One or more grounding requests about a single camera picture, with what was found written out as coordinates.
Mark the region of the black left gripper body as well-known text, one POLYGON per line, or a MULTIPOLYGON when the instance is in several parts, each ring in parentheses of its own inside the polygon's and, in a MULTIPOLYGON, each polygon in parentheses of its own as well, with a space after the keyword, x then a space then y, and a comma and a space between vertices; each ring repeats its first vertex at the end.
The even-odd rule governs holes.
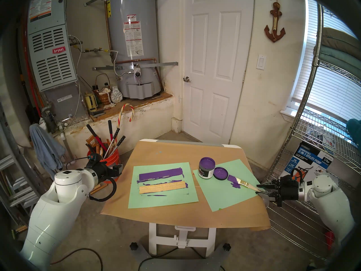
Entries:
POLYGON ((105 180, 114 177, 113 170, 106 165, 105 161, 97 162, 95 164, 95 173, 98 178, 97 183, 104 182, 105 180))

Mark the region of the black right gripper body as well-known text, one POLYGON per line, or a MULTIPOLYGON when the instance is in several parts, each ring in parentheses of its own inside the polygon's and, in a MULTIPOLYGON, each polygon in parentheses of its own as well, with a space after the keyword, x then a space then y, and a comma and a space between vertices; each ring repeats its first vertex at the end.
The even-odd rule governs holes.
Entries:
POLYGON ((297 180, 272 180, 278 182, 278 202, 275 203, 278 207, 282 206, 283 201, 298 200, 299 199, 299 182, 297 180))

